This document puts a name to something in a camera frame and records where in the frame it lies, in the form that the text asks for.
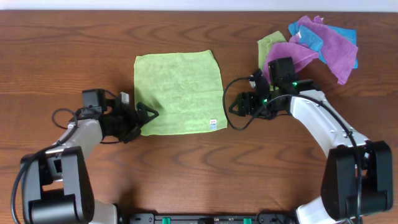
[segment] light green towel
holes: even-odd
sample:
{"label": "light green towel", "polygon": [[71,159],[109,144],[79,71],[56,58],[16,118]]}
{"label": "light green towel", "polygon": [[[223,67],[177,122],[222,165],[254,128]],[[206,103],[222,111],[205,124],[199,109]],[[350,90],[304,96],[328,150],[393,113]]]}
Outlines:
{"label": "light green towel", "polygon": [[279,32],[269,34],[265,38],[257,41],[259,46],[259,68],[264,69],[264,64],[267,60],[267,56],[272,46],[278,42],[286,42],[285,37]]}
{"label": "light green towel", "polygon": [[[152,134],[205,133],[226,128],[220,69],[210,50],[138,56],[134,99],[159,112],[141,129]],[[216,126],[210,120],[216,119]]]}

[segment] white wall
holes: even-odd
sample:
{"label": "white wall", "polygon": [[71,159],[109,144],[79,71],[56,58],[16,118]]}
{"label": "white wall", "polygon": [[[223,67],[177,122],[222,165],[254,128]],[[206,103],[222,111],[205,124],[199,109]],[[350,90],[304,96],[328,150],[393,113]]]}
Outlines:
{"label": "white wall", "polygon": [[398,0],[0,0],[0,9],[398,12]]}

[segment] yellow-green cloth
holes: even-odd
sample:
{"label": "yellow-green cloth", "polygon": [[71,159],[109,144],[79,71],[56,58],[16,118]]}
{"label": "yellow-green cloth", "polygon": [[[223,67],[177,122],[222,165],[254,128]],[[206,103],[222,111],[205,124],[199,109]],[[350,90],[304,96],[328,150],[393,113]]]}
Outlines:
{"label": "yellow-green cloth", "polygon": [[[144,136],[206,133],[226,128],[220,69],[210,50],[138,56],[134,99],[159,112]],[[216,127],[210,120],[216,119]]]}
{"label": "yellow-green cloth", "polygon": [[264,69],[264,64],[267,60],[267,56],[272,46],[278,42],[286,42],[285,37],[279,31],[269,34],[265,38],[257,41],[259,46],[259,68]]}

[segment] robotic arm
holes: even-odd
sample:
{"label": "robotic arm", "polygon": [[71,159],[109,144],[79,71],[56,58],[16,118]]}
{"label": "robotic arm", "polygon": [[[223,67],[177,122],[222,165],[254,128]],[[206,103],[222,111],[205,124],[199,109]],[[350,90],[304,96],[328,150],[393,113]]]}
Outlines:
{"label": "robotic arm", "polygon": [[[321,196],[314,201],[292,212],[266,212],[256,216],[120,214],[115,205],[94,200],[84,159],[105,136],[115,136],[124,143],[132,141],[140,134],[140,128],[158,113],[142,103],[137,104],[137,111],[130,109],[125,93],[121,98],[109,100],[105,98],[104,90],[87,90],[83,92],[84,107],[76,113],[78,128],[67,142],[48,150],[25,171],[22,178],[25,222],[333,224],[358,215],[358,198],[360,215],[391,209],[392,156],[389,146],[384,141],[371,142],[353,129],[330,106],[312,80],[299,80],[291,58],[270,62],[269,69],[271,82],[278,89],[269,91],[265,78],[257,72],[251,78],[256,84],[256,92],[239,94],[229,111],[239,116],[249,114],[274,119],[284,110],[303,123],[328,157]],[[112,111],[105,114],[107,106],[112,107]],[[233,110],[234,106],[238,106],[237,111]],[[74,128],[75,123],[70,122],[60,139]],[[30,157],[22,158],[21,166]],[[360,189],[358,169],[367,170]],[[43,186],[53,181],[63,181],[63,189],[44,191]]]}

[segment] wooden table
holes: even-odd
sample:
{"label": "wooden table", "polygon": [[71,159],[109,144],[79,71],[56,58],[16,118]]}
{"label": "wooden table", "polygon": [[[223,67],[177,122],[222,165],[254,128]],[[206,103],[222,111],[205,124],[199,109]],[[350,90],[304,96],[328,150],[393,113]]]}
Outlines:
{"label": "wooden table", "polygon": [[[287,26],[306,14],[358,30],[359,68],[347,84],[337,84],[319,60],[300,75],[314,79],[359,132],[390,145],[398,182],[398,14],[1,11],[0,223],[12,222],[9,200],[20,158],[60,137],[63,130],[50,116],[57,108],[81,107],[82,90],[133,93],[136,56],[207,49],[225,87],[255,71],[257,40],[277,30],[290,38]],[[232,86],[227,104],[246,90],[246,82]],[[60,114],[58,120],[69,117]],[[237,124],[248,120],[231,117]],[[281,116],[255,120],[242,132],[228,128],[100,145],[86,164],[95,197],[120,203],[124,211],[257,213],[291,210],[319,196],[325,161],[304,126]],[[17,199],[21,210],[20,194]],[[397,202],[366,223],[398,222]]]}

